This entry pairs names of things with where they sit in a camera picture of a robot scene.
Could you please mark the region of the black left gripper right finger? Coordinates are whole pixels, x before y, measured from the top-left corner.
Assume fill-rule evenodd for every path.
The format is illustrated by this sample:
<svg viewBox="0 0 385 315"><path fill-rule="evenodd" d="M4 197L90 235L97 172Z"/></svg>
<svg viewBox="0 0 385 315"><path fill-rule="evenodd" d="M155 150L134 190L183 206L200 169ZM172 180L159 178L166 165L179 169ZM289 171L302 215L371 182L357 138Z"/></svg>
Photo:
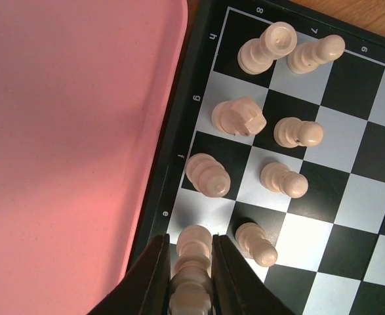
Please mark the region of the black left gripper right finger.
<svg viewBox="0 0 385 315"><path fill-rule="evenodd" d="M258 278L229 237L213 236L213 307L216 314L292 314Z"/></svg>

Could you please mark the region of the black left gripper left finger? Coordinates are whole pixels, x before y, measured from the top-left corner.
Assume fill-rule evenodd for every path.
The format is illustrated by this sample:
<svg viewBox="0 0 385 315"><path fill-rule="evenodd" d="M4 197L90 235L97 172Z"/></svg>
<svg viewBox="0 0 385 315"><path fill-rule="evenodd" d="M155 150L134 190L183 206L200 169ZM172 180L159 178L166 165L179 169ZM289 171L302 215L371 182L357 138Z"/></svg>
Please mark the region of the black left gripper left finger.
<svg viewBox="0 0 385 315"><path fill-rule="evenodd" d="M166 314L171 256L168 234L153 237L119 284L90 312L94 314Z"/></svg>

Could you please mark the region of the white queen chess piece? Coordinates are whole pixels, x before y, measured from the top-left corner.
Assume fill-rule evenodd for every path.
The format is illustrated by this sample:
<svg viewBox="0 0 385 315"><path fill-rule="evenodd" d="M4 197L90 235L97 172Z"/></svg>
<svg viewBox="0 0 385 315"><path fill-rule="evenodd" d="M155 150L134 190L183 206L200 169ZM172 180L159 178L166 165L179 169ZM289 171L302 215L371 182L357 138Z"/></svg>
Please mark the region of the white queen chess piece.
<svg viewBox="0 0 385 315"><path fill-rule="evenodd" d="M213 289L211 269L212 236L203 226L188 226L176 244L178 259L170 282L171 314L210 314Z"/></svg>

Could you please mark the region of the white bishop chess piece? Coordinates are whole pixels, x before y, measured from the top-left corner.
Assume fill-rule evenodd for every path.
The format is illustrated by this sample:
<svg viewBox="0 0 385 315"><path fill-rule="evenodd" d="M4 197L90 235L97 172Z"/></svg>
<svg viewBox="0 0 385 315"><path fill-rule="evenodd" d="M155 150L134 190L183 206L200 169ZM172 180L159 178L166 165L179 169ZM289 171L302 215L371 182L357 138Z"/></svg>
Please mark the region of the white bishop chess piece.
<svg viewBox="0 0 385 315"><path fill-rule="evenodd" d="M209 154L193 155L186 163L185 173L193 187L204 196L221 198L230 191L228 172Z"/></svg>

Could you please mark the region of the white pawn row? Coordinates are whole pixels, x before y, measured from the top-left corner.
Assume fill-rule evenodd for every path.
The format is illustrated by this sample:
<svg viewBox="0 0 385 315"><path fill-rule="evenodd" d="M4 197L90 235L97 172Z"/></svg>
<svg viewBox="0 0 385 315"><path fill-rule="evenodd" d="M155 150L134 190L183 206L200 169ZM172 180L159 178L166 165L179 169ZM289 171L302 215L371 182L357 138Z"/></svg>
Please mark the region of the white pawn row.
<svg viewBox="0 0 385 315"><path fill-rule="evenodd" d="M282 193L290 198L301 198L308 191L307 178L280 162L266 164L261 170L260 182L269 191Z"/></svg>

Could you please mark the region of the white pawn tray edge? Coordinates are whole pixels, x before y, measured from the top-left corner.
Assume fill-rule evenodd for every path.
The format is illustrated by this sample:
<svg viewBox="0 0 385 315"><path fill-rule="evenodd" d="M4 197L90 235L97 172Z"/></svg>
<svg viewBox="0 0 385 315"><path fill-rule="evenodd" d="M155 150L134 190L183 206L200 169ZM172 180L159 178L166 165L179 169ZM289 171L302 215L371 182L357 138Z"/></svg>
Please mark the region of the white pawn tray edge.
<svg viewBox="0 0 385 315"><path fill-rule="evenodd" d="M323 127L315 121L302 121L297 117L280 119L274 127L274 140L284 148L317 146L324 136Z"/></svg>

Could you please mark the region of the white rook chess piece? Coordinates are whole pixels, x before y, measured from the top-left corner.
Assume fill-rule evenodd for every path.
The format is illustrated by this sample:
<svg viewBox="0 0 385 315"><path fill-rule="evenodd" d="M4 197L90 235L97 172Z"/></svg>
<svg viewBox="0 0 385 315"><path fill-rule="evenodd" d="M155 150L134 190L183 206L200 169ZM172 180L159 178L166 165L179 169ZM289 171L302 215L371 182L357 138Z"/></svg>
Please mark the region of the white rook chess piece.
<svg viewBox="0 0 385 315"><path fill-rule="evenodd" d="M275 22L260 37L250 39L241 46L237 61L245 73L258 75L267 71L274 60L290 54L296 45L295 29L286 22Z"/></svg>

